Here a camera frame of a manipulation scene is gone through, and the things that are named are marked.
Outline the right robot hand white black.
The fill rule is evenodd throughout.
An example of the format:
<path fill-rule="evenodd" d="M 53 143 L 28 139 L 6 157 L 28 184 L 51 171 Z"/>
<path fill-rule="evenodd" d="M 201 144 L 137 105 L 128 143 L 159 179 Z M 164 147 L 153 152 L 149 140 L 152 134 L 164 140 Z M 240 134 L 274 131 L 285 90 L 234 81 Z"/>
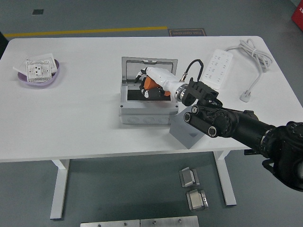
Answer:
<path fill-rule="evenodd" d="M 137 83 L 141 76 L 145 77 L 139 88 L 145 98 L 159 100 L 162 97 L 172 95 L 180 101 L 178 89 L 184 83 L 179 82 L 177 77 L 167 69 L 146 67 L 138 72 L 134 82 Z"/>

